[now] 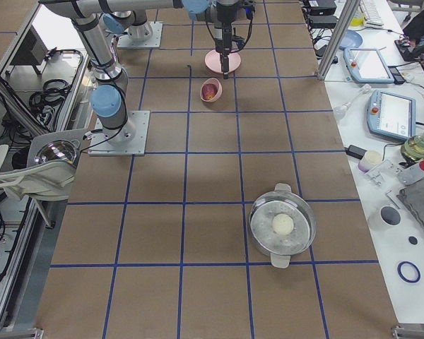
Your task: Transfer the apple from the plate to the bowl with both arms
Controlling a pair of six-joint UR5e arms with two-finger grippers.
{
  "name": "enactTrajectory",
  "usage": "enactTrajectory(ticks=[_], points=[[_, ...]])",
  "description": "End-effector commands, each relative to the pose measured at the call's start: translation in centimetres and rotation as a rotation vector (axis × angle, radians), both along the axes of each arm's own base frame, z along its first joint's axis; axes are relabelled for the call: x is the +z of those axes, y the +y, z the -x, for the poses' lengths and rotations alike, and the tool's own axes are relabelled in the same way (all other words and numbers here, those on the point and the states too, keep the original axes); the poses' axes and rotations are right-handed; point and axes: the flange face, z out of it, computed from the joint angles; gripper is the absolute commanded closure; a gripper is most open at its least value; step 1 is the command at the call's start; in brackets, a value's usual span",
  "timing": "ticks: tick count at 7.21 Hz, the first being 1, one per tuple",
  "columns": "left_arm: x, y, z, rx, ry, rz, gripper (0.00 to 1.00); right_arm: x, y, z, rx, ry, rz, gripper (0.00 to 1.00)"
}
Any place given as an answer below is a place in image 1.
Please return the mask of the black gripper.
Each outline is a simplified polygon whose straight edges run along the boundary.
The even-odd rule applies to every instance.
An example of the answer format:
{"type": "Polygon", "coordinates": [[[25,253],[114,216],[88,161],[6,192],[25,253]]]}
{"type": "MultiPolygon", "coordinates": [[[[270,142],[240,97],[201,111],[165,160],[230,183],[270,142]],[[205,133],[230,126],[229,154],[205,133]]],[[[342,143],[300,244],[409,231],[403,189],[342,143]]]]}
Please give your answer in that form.
{"type": "Polygon", "coordinates": [[[244,39],[234,34],[232,24],[238,20],[236,17],[214,19],[215,35],[213,36],[216,51],[220,54],[220,67],[223,79],[229,78],[229,54],[237,53],[244,47],[244,39]]]}

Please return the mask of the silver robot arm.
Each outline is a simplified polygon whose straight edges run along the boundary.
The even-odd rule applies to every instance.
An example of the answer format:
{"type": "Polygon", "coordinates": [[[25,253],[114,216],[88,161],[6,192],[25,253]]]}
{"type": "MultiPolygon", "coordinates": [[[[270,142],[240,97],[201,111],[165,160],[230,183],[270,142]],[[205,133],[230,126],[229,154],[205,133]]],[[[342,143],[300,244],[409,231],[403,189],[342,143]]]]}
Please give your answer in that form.
{"type": "Polygon", "coordinates": [[[228,77],[232,54],[232,24],[252,17],[248,1],[42,1],[52,13],[71,20],[90,57],[99,86],[90,103],[102,124],[107,143],[119,145],[134,138],[125,95],[128,75],[120,64],[106,31],[121,35],[131,27],[145,25],[149,9],[182,8],[192,20],[211,23],[223,76],[228,77]]]}
{"type": "Polygon", "coordinates": [[[109,31],[116,35],[126,33],[131,40],[140,42],[153,36],[153,29],[148,23],[145,10],[106,13],[102,19],[109,31]]]}

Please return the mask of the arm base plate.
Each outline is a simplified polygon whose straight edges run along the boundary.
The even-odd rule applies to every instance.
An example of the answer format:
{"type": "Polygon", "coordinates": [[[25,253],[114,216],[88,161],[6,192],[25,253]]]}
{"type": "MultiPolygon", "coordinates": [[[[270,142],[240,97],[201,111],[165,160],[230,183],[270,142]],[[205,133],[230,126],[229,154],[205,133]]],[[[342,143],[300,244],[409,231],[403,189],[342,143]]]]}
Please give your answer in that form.
{"type": "Polygon", "coordinates": [[[117,131],[105,129],[94,133],[86,152],[90,156],[144,156],[150,115],[146,110],[128,111],[127,123],[114,138],[117,131]]]}
{"type": "Polygon", "coordinates": [[[160,47],[163,22],[147,21],[131,25],[118,39],[118,49],[157,49],[160,47]]]}

